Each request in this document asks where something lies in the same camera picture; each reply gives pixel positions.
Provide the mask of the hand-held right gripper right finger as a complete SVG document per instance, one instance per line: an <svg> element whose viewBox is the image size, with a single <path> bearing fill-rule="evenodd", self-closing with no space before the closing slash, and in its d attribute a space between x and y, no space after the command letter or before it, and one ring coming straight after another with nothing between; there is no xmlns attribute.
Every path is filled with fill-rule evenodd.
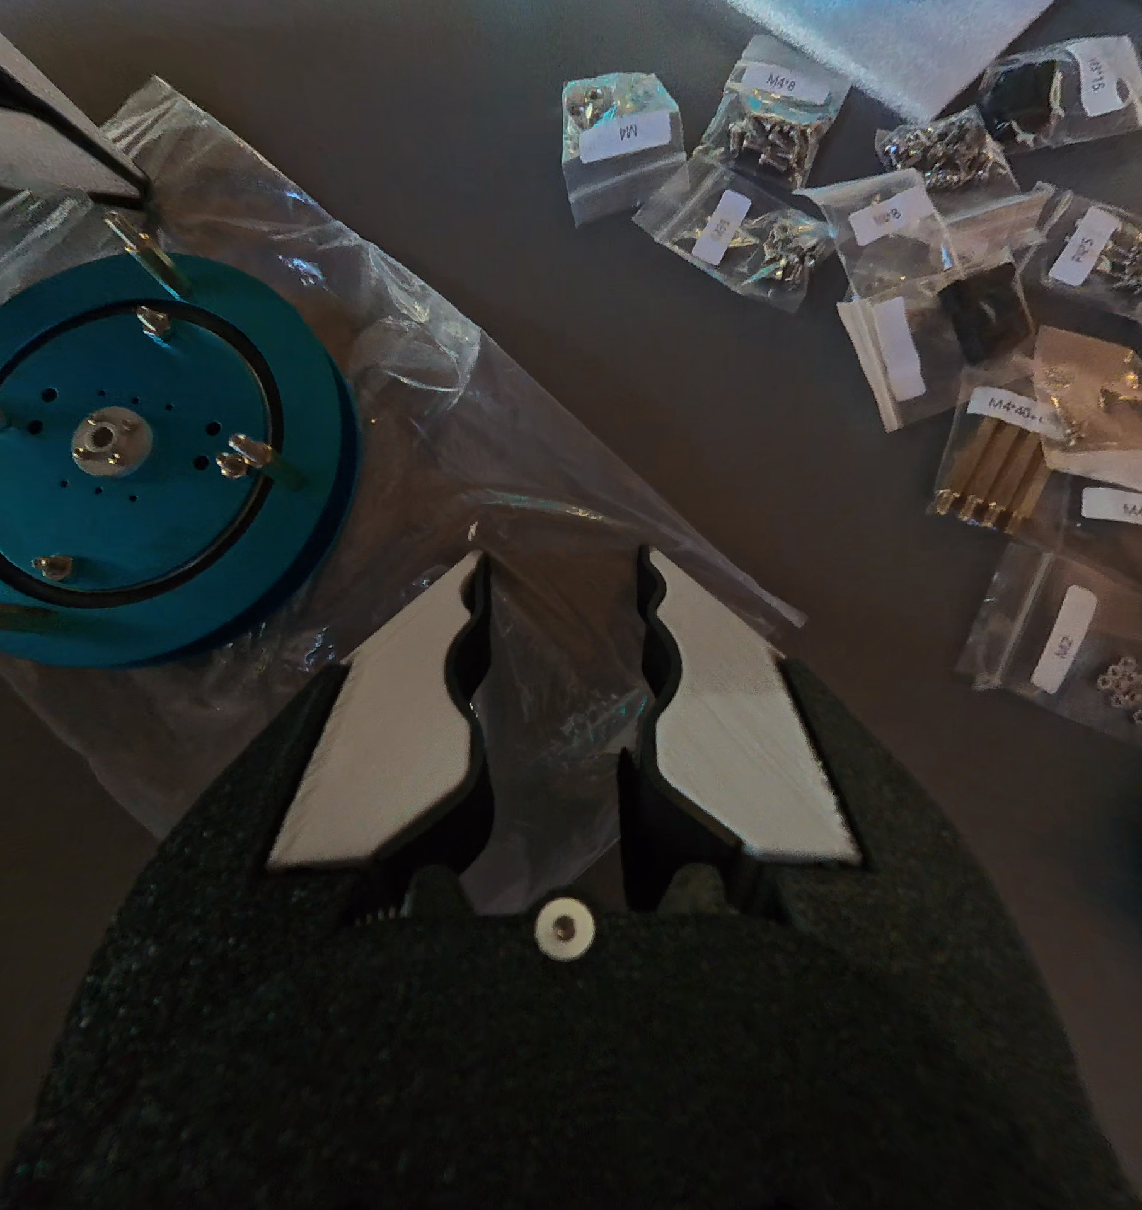
<svg viewBox="0 0 1142 1210"><path fill-rule="evenodd" d="M637 613L649 703L620 763L624 866L860 866L775 646L654 547Z"/></svg>

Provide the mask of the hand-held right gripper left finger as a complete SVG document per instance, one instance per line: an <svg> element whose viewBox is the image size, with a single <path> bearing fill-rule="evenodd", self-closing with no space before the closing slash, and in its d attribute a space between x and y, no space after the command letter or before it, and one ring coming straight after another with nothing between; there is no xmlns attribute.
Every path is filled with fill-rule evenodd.
<svg viewBox="0 0 1142 1210"><path fill-rule="evenodd" d="M491 663L491 568L472 551L346 660L267 870L468 870L493 827L474 697Z"/></svg>

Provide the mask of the large clear plastic bag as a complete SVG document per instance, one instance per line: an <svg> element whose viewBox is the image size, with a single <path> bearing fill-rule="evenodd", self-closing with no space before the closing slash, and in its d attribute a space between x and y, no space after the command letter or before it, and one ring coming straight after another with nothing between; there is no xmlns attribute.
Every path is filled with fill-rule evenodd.
<svg viewBox="0 0 1142 1210"><path fill-rule="evenodd" d="M157 668L0 654L0 679L157 839L308 682L471 549L492 659L475 706L497 839L613 831L617 756L646 701L639 547L676 555L775 643L801 616L734 567L434 288L159 78L101 126L154 184L170 249L284 295L350 380L366 457L318 578L249 635Z"/></svg>

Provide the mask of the blue round metal base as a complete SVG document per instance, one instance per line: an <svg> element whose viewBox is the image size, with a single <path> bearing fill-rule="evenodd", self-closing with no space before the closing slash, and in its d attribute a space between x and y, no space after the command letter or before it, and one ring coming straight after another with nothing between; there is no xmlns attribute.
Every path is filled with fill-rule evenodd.
<svg viewBox="0 0 1142 1210"><path fill-rule="evenodd" d="M0 653L79 670L187 658L257 628L351 507L351 388L271 286L121 251L0 305Z"/></svg>

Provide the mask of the brass standoff packet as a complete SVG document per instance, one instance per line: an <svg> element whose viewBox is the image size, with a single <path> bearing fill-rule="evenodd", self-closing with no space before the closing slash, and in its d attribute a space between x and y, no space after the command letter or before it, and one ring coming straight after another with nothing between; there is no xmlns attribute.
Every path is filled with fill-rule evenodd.
<svg viewBox="0 0 1142 1210"><path fill-rule="evenodd" d="M967 374L928 513L1020 536L1032 526L1051 478L1047 445L1064 437L1055 407L1035 397L1032 372Z"/></svg>

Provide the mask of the grey desk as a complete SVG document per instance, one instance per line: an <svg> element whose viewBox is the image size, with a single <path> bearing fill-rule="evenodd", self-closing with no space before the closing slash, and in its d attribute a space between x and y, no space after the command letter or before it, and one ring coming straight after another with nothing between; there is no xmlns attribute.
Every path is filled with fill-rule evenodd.
<svg viewBox="0 0 1142 1210"><path fill-rule="evenodd" d="M960 827L1093 1084L1142 1068L1142 751L954 674L1003 538L926 516L947 422L885 434L835 316L789 317L633 225L576 230L564 80L653 70L697 130L725 3L0 3L95 119L155 74L482 325L730 562Z"/></svg>

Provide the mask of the pile of small screw bags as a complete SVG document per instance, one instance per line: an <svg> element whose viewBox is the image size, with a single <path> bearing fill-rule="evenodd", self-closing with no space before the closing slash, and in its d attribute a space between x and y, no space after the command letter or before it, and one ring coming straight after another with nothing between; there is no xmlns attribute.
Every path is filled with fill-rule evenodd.
<svg viewBox="0 0 1142 1210"><path fill-rule="evenodd" d="M934 417L950 432L967 374L1032 372L1066 437L1047 445L1032 526L991 532L1008 547L958 670L1142 749L1142 216L1022 190L1010 159L1142 133L1142 59L1128 37L1004 57L972 105L878 129L880 174L810 188L849 92L753 38L687 155L653 75L567 83L575 219L632 209L664 250L787 312L835 258L837 313L885 432Z"/></svg>

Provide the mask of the flat white foam sheet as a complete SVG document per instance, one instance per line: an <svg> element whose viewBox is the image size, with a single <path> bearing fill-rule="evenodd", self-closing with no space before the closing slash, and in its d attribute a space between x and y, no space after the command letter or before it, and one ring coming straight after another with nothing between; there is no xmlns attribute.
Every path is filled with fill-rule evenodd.
<svg viewBox="0 0 1142 1210"><path fill-rule="evenodd" d="M868 98L930 119L976 83L1050 2L732 2Z"/></svg>

